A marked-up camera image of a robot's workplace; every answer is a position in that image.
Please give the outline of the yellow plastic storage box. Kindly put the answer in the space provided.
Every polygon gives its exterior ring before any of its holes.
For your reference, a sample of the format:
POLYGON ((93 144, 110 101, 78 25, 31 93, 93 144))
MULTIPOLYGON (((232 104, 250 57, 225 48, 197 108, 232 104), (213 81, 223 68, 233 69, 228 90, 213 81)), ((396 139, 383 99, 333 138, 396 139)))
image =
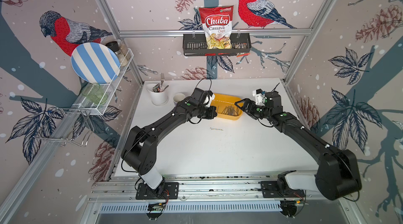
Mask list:
POLYGON ((218 118, 236 121, 242 115, 242 111, 235 106, 235 102, 240 100, 240 98, 235 96, 215 94, 211 106, 216 107, 218 118))

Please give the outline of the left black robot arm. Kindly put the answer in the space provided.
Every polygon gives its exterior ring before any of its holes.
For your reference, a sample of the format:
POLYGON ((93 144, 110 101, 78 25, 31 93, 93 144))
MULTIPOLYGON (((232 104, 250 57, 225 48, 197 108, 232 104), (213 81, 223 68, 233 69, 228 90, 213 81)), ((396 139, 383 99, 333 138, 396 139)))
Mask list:
POLYGON ((195 88, 191 96, 178 102, 165 116, 145 127, 133 127, 125 142, 121 158, 143 179, 150 190, 162 191, 164 177, 154 167, 159 143, 180 125, 192 118, 212 120, 217 117, 211 103, 215 95, 210 90, 195 88))

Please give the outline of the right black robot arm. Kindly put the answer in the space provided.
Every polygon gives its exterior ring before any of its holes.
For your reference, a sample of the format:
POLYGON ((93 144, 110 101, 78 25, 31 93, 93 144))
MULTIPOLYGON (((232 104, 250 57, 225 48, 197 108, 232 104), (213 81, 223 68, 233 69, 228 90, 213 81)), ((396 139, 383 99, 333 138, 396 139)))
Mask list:
POLYGON ((253 95, 254 101, 242 99, 235 102, 235 106, 255 120, 268 120, 269 127, 298 143, 318 165, 316 172, 288 171, 279 174, 279 192, 291 189, 318 191, 331 201, 360 192, 362 181, 353 152, 328 144, 306 128, 296 116, 285 112, 278 92, 258 89, 253 95))

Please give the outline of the purple grey mug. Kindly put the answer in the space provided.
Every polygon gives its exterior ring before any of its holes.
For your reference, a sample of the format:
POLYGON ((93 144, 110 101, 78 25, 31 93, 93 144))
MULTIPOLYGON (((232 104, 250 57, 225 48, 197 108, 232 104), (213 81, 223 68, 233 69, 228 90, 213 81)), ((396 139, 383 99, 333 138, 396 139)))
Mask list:
POLYGON ((183 93, 178 93, 173 96, 174 104, 178 104, 180 101, 184 100, 186 96, 183 93))

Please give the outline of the white utensil holder cup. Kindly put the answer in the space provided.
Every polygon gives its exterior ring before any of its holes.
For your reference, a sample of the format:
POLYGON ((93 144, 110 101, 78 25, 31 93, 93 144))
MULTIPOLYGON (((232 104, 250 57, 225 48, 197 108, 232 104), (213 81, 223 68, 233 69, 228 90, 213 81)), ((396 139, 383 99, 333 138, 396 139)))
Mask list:
POLYGON ((169 96, 166 91, 162 90, 160 83, 149 83, 145 87, 154 105, 161 106, 168 102, 169 96))

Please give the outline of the metal fork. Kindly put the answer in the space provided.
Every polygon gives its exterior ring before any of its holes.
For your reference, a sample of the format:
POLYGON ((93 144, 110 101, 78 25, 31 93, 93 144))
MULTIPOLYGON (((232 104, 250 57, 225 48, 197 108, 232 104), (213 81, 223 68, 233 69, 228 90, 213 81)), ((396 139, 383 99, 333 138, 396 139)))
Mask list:
POLYGON ((160 74, 160 92, 163 92, 164 88, 163 88, 163 83, 165 80, 165 76, 163 73, 160 74))

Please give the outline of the red Chuba chips bag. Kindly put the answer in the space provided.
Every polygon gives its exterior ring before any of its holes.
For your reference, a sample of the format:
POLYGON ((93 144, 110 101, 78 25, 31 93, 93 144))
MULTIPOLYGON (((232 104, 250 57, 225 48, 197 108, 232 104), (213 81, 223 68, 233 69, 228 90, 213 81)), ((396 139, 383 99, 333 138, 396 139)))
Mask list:
POLYGON ((199 8, 207 49, 231 49, 234 6, 199 8))

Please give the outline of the black lid spice jar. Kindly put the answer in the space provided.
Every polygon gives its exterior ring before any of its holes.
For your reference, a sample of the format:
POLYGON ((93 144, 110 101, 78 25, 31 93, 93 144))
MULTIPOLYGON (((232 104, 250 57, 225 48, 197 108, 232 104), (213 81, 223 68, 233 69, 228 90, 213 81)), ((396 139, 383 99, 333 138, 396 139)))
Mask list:
POLYGON ((117 41, 110 41, 110 42, 106 43, 106 47, 111 49, 116 54, 116 56, 118 57, 118 60, 121 64, 121 67, 124 67, 128 64, 126 56, 123 54, 121 48, 119 47, 119 43, 117 41))

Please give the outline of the green glass bowl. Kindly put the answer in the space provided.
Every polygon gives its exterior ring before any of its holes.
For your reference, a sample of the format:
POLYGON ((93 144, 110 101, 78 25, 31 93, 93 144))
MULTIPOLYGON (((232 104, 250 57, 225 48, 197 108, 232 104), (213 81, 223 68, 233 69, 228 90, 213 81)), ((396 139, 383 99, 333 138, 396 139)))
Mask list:
POLYGON ((98 83, 88 83, 82 88, 81 94, 96 105, 105 104, 108 99, 104 89, 98 83))

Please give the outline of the blue white striped plate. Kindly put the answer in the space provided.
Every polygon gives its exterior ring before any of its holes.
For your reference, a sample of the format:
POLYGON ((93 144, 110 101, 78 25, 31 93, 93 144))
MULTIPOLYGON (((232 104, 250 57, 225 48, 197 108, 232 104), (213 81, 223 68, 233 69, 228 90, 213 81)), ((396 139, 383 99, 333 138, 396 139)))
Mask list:
POLYGON ((89 83, 108 84, 120 74, 117 55, 99 43, 84 43, 74 49, 71 64, 75 73, 89 83))

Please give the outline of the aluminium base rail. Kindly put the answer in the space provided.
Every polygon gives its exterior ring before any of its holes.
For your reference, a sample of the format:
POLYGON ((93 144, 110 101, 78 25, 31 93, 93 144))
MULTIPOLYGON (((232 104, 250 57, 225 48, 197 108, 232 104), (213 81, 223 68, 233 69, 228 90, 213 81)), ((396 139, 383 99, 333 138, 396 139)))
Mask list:
POLYGON ((227 212, 280 212, 293 217, 300 210, 331 204, 345 203, 309 190, 280 193, 272 177, 172 178, 160 194, 150 192, 141 182, 117 180, 98 184, 86 214, 92 219, 101 214, 147 214, 155 219, 161 214, 227 212))

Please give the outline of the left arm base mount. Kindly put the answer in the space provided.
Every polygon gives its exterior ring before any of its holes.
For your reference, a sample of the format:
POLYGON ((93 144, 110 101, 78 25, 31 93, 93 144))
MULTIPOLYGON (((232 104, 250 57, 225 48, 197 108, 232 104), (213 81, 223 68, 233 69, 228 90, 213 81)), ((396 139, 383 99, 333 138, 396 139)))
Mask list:
POLYGON ((146 214, 149 220, 157 220, 166 210, 170 199, 178 198, 179 183, 178 182, 166 182, 165 179, 156 188, 152 189, 144 181, 137 185, 136 200, 161 200, 157 203, 148 203, 146 214))

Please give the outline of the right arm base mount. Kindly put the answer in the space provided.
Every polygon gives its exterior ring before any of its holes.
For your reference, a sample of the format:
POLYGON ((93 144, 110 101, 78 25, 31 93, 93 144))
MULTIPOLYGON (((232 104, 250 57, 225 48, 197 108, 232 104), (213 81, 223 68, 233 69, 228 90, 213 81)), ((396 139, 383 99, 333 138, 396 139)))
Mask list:
POLYGON ((291 172, 279 174, 276 181, 259 182, 263 198, 280 198, 281 213, 286 217, 297 216, 306 203, 306 190, 291 189, 285 179, 291 172))

